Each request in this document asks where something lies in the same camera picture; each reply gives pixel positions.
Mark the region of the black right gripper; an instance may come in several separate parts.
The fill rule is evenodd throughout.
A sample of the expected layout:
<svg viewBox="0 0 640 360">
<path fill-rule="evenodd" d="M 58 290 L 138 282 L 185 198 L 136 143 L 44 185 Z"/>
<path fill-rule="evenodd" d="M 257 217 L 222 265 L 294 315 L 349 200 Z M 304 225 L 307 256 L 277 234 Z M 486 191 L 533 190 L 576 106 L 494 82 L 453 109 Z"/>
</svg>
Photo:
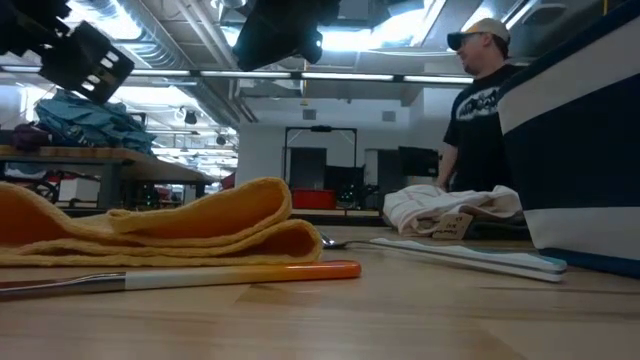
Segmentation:
<svg viewBox="0 0 640 360">
<path fill-rule="evenodd" d="M 316 63 L 323 35 L 321 0 L 256 0 L 233 46 L 237 66 L 254 71 L 288 57 Z"/>
</svg>

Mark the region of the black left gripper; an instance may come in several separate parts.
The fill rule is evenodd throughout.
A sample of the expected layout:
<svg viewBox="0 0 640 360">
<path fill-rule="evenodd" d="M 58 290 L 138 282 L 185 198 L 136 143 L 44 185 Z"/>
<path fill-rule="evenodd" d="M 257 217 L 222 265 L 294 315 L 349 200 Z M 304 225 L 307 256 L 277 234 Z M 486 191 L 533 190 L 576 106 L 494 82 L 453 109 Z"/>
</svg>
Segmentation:
<svg viewBox="0 0 640 360">
<path fill-rule="evenodd" d="M 40 76 L 97 104 L 106 103 L 135 67 L 134 62 L 86 21 L 70 28 L 59 21 L 41 55 Z"/>
</svg>

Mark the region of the mustard yellow towel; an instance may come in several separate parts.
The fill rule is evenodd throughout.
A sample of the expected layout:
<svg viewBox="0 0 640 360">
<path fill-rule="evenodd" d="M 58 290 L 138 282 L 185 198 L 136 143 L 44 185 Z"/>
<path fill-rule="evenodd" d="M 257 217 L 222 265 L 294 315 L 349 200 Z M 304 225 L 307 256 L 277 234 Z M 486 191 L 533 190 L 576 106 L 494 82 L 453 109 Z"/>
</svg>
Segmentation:
<svg viewBox="0 0 640 360">
<path fill-rule="evenodd" d="M 260 178 L 172 209 L 72 218 L 0 182 L 0 267 L 206 267 L 315 262 L 319 232 L 291 216 L 279 178 Z"/>
</svg>

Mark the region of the white checked towel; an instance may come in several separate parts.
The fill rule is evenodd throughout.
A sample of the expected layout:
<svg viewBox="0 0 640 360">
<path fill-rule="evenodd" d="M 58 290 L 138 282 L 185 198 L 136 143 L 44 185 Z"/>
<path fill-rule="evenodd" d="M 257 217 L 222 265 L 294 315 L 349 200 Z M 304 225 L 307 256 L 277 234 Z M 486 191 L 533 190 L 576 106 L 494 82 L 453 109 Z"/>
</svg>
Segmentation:
<svg viewBox="0 0 640 360">
<path fill-rule="evenodd" d="M 432 237 L 440 225 L 462 215 L 472 219 L 518 219 L 518 194 L 505 186 L 490 191 L 445 192 L 433 185 L 411 185 L 385 195 L 383 217 L 401 236 Z"/>
</svg>

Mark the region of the fork with teal handle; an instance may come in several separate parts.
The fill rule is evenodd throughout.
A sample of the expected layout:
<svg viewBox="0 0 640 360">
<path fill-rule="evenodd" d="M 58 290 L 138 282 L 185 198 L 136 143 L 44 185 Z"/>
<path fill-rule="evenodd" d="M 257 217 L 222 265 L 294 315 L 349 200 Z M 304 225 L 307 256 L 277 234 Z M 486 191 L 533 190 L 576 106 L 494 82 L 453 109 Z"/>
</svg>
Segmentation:
<svg viewBox="0 0 640 360">
<path fill-rule="evenodd" d="M 407 251 L 419 254 L 425 258 L 467 266 L 478 270 L 492 271 L 550 283 L 561 282 L 568 268 L 564 260 L 531 253 L 487 252 L 472 250 L 460 245 L 433 246 L 424 245 L 416 241 L 392 241 L 386 238 L 375 238 L 367 241 L 349 240 L 336 242 L 325 233 L 321 233 L 321 239 L 323 247 L 326 250 L 346 249 L 351 244 L 377 246 L 390 250 Z"/>
</svg>

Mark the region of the ceiling light strip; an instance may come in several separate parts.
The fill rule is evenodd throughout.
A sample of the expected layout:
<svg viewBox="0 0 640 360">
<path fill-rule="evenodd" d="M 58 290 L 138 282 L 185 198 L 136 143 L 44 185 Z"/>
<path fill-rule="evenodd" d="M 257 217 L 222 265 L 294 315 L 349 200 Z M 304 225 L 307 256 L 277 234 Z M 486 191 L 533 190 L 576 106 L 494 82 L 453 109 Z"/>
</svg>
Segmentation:
<svg viewBox="0 0 640 360">
<path fill-rule="evenodd" d="M 462 76 L 444 75 L 399 75 L 399 74 L 365 74 L 336 73 L 313 71 L 231 71 L 231 70 L 160 70 L 134 69 L 131 76 L 163 77 L 163 78 L 226 78 L 226 79 L 262 79 L 262 80 L 329 80 L 329 81 L 362 81 L 384 83 L 467 85 L 472 79 Z"/>
</svg>

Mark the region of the pile of teal clothes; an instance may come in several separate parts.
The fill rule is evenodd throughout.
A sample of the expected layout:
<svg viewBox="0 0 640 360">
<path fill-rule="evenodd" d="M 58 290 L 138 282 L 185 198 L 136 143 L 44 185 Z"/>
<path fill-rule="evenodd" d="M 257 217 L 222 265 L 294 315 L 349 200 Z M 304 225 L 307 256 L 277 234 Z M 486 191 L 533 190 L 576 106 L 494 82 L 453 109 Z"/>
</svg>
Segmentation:
<svg viewBox="0 0 640 360">
<path fill-rule="evenodd" d="M 124 148 L 152 155 L 155 135 L 146 131 L 122 103 L 96 104 L 59 89 L 35 106 L 35 125 L 61 147 Z"/>
</svg>

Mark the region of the maroon bag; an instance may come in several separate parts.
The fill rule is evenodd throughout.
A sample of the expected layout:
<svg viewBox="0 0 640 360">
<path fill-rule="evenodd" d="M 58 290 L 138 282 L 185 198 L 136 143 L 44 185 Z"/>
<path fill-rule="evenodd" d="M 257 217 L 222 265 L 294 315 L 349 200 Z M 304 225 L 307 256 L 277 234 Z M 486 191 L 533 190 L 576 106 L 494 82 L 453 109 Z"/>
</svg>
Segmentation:
<svg viewBox="0 0 640 360">
<path fill-rule="evenodd" d="M 19 151 L 34 152 L 51 142 L 50 133 L 31 123 L 17 125 L 11 133 L 11 145 Z"/>
</svg>

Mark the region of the black framed robot station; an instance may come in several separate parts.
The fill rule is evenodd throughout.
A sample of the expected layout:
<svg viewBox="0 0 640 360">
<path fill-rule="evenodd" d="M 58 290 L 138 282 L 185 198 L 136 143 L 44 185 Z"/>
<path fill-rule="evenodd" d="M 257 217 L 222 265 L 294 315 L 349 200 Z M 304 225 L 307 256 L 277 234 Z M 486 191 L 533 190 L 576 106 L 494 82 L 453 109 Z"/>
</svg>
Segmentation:
<svg viewBox="0 0 640 360">
<path fill-rule="evenodd" d="M 313 147 L 293 147 L 290 145 L 303 131 L 311 133 L 337 132 L 346 138 L 353 149 L 340 152 L 346 157 L 347 166 L 327 164 L 328 145 Z M 356 128 L 335 128 L 328 125 L 311 127 L 286 127 L 283 148 L 283 176 L 289 188 L 333 190 L 337 192 L 345 185 L 364 185 L 364 167 L 357 166 L 358 130 Z"/>
</svg>

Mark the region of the wooden workbench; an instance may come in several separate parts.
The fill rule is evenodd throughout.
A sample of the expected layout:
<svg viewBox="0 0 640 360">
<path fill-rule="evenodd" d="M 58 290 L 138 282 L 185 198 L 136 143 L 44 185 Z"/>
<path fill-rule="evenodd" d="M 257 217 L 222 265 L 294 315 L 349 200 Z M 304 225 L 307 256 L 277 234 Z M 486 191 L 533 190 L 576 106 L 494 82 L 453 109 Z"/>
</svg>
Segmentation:
<svg viewBox="0 0 640 360">
<path fill-rule="evenodd" d="M 195 188 L 195 196 L 200 198 L 205 194 L 205 187 L 214 182 L 212 177 L 196 170 L 123 148 L 45 146 L 35 152 L 24 152 L 0 145 L 0 165 L 7 162 L 30 163 L 98 177 L 99 209 L 131 208 L 134 188 L 142 184 L 190 185 Z"/>
</svg>

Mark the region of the red plastic bin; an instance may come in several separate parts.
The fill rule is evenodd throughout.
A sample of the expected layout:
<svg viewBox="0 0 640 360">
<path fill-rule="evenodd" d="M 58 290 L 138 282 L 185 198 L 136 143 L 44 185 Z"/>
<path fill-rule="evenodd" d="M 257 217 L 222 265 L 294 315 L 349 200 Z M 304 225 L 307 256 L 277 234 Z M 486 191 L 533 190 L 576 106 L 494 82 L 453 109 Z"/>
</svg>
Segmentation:
<svg viewBox="0 0 640 360">
<path fill-rule="evenodd" d="M 335 209 L 336 193 L 333 190 L 295 188 L 292 192 L 293 207 L 296 209 Z"/>
</svg>

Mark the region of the black monitor on stand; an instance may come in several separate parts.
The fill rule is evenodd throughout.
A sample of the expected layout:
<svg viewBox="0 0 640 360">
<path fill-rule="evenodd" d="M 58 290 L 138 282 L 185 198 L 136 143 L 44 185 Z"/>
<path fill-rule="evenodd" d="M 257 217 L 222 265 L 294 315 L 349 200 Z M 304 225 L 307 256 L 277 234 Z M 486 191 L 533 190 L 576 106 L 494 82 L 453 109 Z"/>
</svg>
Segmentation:
<svg viewBox="0 0 640 360">
<path fill-rule="evenodd" d="M 436 150 L 418 147 L 399 147 L 398 152 L 401 170 L 405 176 L 438 176 L 439 153 Z"/>
</svg>

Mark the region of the person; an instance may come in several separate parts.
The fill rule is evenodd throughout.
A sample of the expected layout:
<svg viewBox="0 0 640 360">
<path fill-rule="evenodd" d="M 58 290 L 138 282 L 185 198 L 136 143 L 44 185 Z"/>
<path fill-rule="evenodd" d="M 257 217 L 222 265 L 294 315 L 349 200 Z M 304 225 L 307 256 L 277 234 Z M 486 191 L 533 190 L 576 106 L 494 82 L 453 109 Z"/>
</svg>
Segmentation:
<svg viewBox="0 0 640 360">
<path fill-rule="evenodd" d="M 453 192 L 511 188 L 498 112 L 502 85 L 522 70 L 507 62 L 510 33 L 502 22 L 484 18 L 448 34 L 447 43 L 473 81 L 453 102 L 436 185 Z"/>
</svg>

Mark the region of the navy blue fabric basket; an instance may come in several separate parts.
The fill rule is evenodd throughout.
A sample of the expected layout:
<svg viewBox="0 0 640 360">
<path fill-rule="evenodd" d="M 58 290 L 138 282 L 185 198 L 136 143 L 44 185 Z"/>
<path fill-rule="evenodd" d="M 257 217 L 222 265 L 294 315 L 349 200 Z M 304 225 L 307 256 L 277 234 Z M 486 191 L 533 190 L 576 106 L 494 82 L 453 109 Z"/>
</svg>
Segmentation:
<svg viewBox="0 0 640 360">
<path fill-rule="evenodd" d="M 640 0 L 513 76 L 499 116 L 538 252 L 640 279 Z"/>
</svg>

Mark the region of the black metal table frame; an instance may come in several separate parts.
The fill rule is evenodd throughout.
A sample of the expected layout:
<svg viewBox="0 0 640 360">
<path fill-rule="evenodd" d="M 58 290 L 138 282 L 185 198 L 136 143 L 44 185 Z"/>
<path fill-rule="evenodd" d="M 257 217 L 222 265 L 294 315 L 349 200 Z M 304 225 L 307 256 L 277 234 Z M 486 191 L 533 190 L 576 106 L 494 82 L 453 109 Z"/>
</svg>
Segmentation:
<svg viewBox="0 0 640 360">
<path fill-rule="evenodd" d="M 61 210 L 72 218 L 88 217 L 100 215 L 106 212 L 100 208 L 71 208 L 62 207 Z M 291 219 L 301 219 L 314 225 L 322 226 L 361 226 L 361 227 L 385 227 L 386 223 L 378 214 L 357 215 L 355 211 L 337 211 L 335 214 L 321 214 L 311 210 L 303 211 L 296 209 L 291 215 Z"/>
</svg>

